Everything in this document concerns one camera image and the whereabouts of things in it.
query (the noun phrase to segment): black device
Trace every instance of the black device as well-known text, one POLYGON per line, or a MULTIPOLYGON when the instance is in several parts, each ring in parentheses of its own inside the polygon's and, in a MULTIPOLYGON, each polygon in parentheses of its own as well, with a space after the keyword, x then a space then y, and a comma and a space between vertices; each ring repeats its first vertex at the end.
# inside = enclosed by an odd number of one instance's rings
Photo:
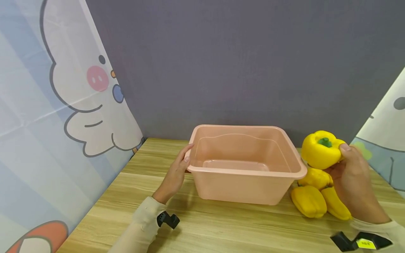
POLYGON ((166 223, 172 229, 175 229, 180 222, 180 219, 175 214, 170 216, 166 211, 159 214, 156 220, 158 221, 159 227, 161 227, 163 223, 166 223))
POLYGON ((392 242, 376 234, 360 232, 354 240, 349 240, 342 232, 330 237, 342 252, 354 251, 358 248, 378 250, 392 245, 392 242))

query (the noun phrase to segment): wooden table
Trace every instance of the wooden table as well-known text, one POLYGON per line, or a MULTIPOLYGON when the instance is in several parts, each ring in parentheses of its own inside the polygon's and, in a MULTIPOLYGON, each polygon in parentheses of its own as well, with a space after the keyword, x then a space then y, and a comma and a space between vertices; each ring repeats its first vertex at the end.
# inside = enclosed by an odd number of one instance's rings
MULTIPOLYGON (((160 185, 178 151, 187 143, 149 138, 58 253, 107 252, 139 204, 160 185)), ((380 203, 404 225, 404 199, 374 171, 372 180, 380 203)), ((354 236, 348 222, 328 213, 321 219, 303 217, 289 193, 276 206, 200 199, 191 174, 185 175, 180 192, 168 203, 168 212, 177 214, 181 222, 175 230, 164 224, 149 253, 333 253, 340 251, 330 235, 344 231, 354 236)))

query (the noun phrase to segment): orange cartoon shape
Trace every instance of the orange cartoon shape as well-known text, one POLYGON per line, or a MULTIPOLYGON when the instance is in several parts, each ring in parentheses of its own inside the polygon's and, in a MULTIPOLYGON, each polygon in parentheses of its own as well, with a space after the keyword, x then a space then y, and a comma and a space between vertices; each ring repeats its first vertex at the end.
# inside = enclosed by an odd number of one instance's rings
POLYGON ((64 222, 49 221, 23 235, 6 253, 55 253, 67 237, 64 222))

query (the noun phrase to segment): beige sleeve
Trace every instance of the beige sleeve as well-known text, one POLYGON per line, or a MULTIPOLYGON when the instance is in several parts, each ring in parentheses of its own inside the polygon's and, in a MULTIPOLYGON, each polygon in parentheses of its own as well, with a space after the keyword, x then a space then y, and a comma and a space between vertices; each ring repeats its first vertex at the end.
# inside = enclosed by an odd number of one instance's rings
MULTIPOLYGON (((377 234, 381 237, 389 239, 393 245, 384 249, 378 250, 378 252, 387 253, 403 253, 405 252, 405 228, 399 225, 397 222, 392 221, 386 224, 371 224, 357 219, 353 219, 352 227, 358 231, 377 234)), ((364 252, 376 252, 371 250, 363 250, 364 252)))
POLYGON ((108 252, 146 253, 159 230, 156 218, 165 209, 166 205, 147 197, 135 211, 131 224, 108 252))

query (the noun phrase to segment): hand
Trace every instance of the hand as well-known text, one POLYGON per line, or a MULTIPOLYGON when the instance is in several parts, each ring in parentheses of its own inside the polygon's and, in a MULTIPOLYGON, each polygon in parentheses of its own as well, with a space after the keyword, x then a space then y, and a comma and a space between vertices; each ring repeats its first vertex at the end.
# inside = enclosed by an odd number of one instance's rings
POLYGON ((184 172, 190 165, 190 157, 184 158, 184 156, 193 146, 194 144, 189 144, 179 152, 176 160, 166 173, 162 184, 152 195, 156 201, 166 204, 180 190, 184 182, 184 172))
POLYGON ((370 180, 369 164, 355 147, 341 144, 344 160, 327 168, 336 193, 356 219, 383 224, 391 219, 378 203, 370 180))

